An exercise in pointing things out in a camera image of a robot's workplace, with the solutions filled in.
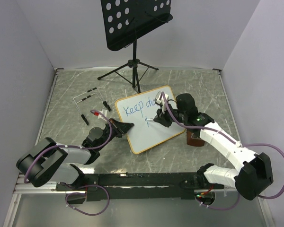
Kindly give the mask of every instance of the floor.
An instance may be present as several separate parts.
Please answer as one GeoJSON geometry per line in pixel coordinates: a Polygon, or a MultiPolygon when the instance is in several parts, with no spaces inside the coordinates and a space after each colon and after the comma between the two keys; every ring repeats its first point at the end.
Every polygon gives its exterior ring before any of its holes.
{"type": "MultiPolygon", "coordinates": [[[[142,75],[145,69],[139,70],[142,75]]],[[[112,108],[108,117],[119,120],[115,102],[136,94],[131,85],[117,74],[97,80],[108,70],[61,70],[57,74],[41,139],[51,137],[62,144],[80,145],[92,127],[103,123],[90,114],[90,109],[101,110],[102,103],[91,97],[79,104],[89,126],[81,119],[73,97],[93,87],[98,87],[112,108]]],[[[130,79],[132,71],[119,71],[130,79]]],[[[142,91],[169,85],[175,96],[190,93],[199,111],[207,113],[232,137],[238,139],[230,109],[223,91],[218,71],[214,70],[148,70],[141,80],[142,91]]],[[[232,165],[213,147],[206,144],[196,148],[186,144],[186,133],[172,138],[139,155],[131,153],[127,139],[115,138],[100,152],[101,156],[91,165],[78,165],[85,173],[174,173],[195,172],[204,164],[214,163],[222,167],[232,165]]]]}

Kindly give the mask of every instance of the marble surface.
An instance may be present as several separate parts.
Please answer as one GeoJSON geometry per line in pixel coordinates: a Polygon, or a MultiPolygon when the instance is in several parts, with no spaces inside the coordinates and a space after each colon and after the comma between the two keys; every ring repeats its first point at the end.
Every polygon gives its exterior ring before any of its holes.
{"type": "MultiPolygon", "coordinates": [[[[144,70],[140,69],[139,75],[142,75],[144,70]]],[[[97,80],[98,76],[107,72],[109,70],[59,71],[40,139],[51,137],[59,143],[80,145],[92,127],[104,128],[104,123],[89,112],[90,109],[103,109],[98,98],[91,97],[79,104],[90,123],[89,126],[81,119],[72,99],[93,87],[99,88],[112,108],[108,117],[119,120],[115,109],[116,100],[134,95],[136,92],[127,81],[115,73],[100,81],[97,80]]],[[[131,70],[121,70],[119,73],[131,79],[131,70]]],[[[199,111],[210,115],[227,133],[238,139],[217,71],[149,69],[141,80],[142,91],[164,85],[169,85],[175,96],[190,93],[199,111]]],[[[126,137],[114,138],[100,154],[95,163],[77,166],[85,173],[195,172],[207,163],[232,167],[232,164],[209,144],[201,148],[187,145],[186,133],[139,155],[131,153],[126,137]]]]}

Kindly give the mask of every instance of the gray wall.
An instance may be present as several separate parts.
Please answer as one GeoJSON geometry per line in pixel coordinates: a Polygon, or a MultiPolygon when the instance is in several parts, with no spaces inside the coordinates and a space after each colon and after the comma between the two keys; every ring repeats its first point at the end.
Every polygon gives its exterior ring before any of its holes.
{"type": "Polygon", "coordinates": [[[53,68],[14,0],[0,0],[0,226],[17,179],[17,159],[34,144],[53,68]]]}
{"type": "MultiPolygon", "coordinates": [[[[261,0],[222,71],[235,120],[245,143],[267,142],[284,151],[284,0],[261,0]]],[[[284,183],[284,161],[271,149],[275,182],[284,183]]],[[[284,194],[269,201],[277,226],[284,226],[284,194]]]]}
{"type": "MultiPolygon", "coordinates": [[[[107,49],[100,0],[17,1],[54,67],[122,65],[132,56],[131,47],[107,49]]],[[[222,69],[258,2],[172,0],[174,19],[139,39],[138,58],[156,66],[222,69]]]]}

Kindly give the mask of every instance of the purple cable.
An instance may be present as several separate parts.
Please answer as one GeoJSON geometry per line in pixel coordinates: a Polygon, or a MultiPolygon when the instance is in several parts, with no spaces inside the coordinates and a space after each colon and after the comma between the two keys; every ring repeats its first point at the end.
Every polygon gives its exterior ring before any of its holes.
{"type": "Polygon", "coordinates": [[[107,203],[106,203],[106,206],[103,208],[103,210],[101,210],[99,213],[96,213],[96,214],[90,214],[90,213],[86,213],[84,211],[81,211],[80,209],[78,208],[75,208],[74,206],[70,205],[68,202],[67,202],[67,199],[68,197],[70,197],[71,195],[82,195],[82,193],[80,192],[73,192],[71,194],[68,194],[66,197],[65,197],[65,202],[67,204],[68,207],[72,208],[73,210],[76,210],[78,212],[80,212],[81,214],[85,214],[85,215],[88,215],[88,216],[96,216],[96,215],[99,215],[99,214],[102,214],[107,208],[108,208],[108,205],[109,205],[109,194],[108,194],[108,191],[100,186],[100,185],[96,185],[96,184],[92,184],[92,185],[86,185],[86,186],[82,186],[82,187],[79,187],[78,189],[81,189],[81,188],[88,188],[88,187],[96,187],[96,188],[101,188],[105,191],[106,193],[106,196],[107,196],[107,203]]]}
{"type": "MultiPolygon", "coordinates": [[[[160,99],[161,99],[162,97],[163,97],[163,99],[164,99],[164,102],[167,103],[164,92],[161,93],[160,99]]],[[[228,140],[229,140],[230,142],[232,142],[233,144],[236,144],[235,141],[233,141],[233,140],[232,140],[231,138],[229,138],[227,135],[225,135],[224,133],[222,133],[222,132],[220,132],[220,131],[218,131],[218,130],[216,130],[216,129],[212,129],[212,128],[208,128],[208,127],[203,127],[203,126],[187,126],[187,125],[183,125],[183,124],[181,124],[180,122],[178,122],[178,121],[176,120],[175,116],[173,115],[172,111],[171,111],[170,108],[169,108],[169,105],[166,105],[166,109],[167,109],[169,115],[171,116],[171,118],[174,120],[174,122],[177,123],[178,125],[180,125],[181,127],[187,128],[187,129],[206,129],[206,130],[211,130],[211,131],[214,131],[214,132],[217,132],[217,133],[221,134],[222,136],[224,136],[226,139],[228,139],[228,140]]],[[[275,149],[276,151],[278,151],[278,152],[282,155],[282,157],[284,158],[284,152],[283,152],[280,148],[278,148],[278,147],[276,147],[276,146],[274,146],[274,145],[267,144],[267,143],[253,143],[253,144],[247,144],[247,145],[245,145],[245,147],[253,147],[253,146],[265,146],[265,147],[273,148],[273,149],[275,149]]],[[[279,197],[280,195],[282,195],[283,192],[284,192],[284,184],[283,184],[281,190],[280,190],[276,195],[273,195],[273,196],[262,196],[262,195],[259,195],[259,197],[260,197],[260,198],[263,198],[263,199],[275,199],[275,198],[279,197]]]]}
{"type": "MultiPolygon", "coordinates": [[[[111,123],[109,122],[109,119],[108,119],[107,117],[105,117],[104,114],[100,113],[100,112],[97,111],[97,110],[91,110],[90,112],[91,112],[91,113],[96,112],[96,113],[100,114],[100,115],[107,121],[108,126],[109,126],[109,136],[108,136],[107,140],[106,140],[103,144],[101,144],[101,145],[99,145],[99,146],[97,146],[97,147],[93,147],[93,148],[84,148],[84,149],[86,149],[86,150],[98,149],[98,148],[101,148],[101,147],[105,146],[105,145],[109,142],[109,140],[110,140],[110,138],[111,138],[111,136],[112,136],[112,131],[113,131],[112,125],[111,125],[111,123]]],[[[65,147],[65,145],[55,145],[55,146],[51,146],[51,147],[45,149],[44,151],[42,151],[42,152],[36,157],[36,159],[33,161],[33,163],[32,163],[32,164],[30,165],[30,167],[28,168],[27,172],[25,173],[25,176],[24,176],[24,183],[29,183],[29,181],[27,180],[27,178],[28,178],[28,175],[30,174],[30,171],[32,171],[32,168],[34,167],[34,165],[37,163],[37,161],[38,161],[45,153],[47,153],[48,151],[50,151],[50,150],[52,150],[52,149],[54,149],[54,148],[64,148],[64,147],[65,147]]],[[[79,147],[79,146],[74,146],[74,145],[69,145],[69,146],[67,146],[67,147],[69,147],[69,148],[78,148],[78,149],[81,149],[81,147],[79,147]]]]}
{"type": "Polygon", "coordinates": [[[207,205],[205,205],[205,204],[203,204],[203,203],[201,204],[201,202],[200,202],[198,199],[196,199],[196,200],[199,202],[199,204],[200,204],[201,206],[206,207],[206,208],[209,208],[209,209],[212,209],[212,210],[231,210],[231,209],[235,208],[235,207],[239,204],[240,198],[241,198],[240,193],[238,193],[237,201],[236,201],[232,206],[227,207],[227,208],[210,207],[210,206],[207,206],[207,205]]]}

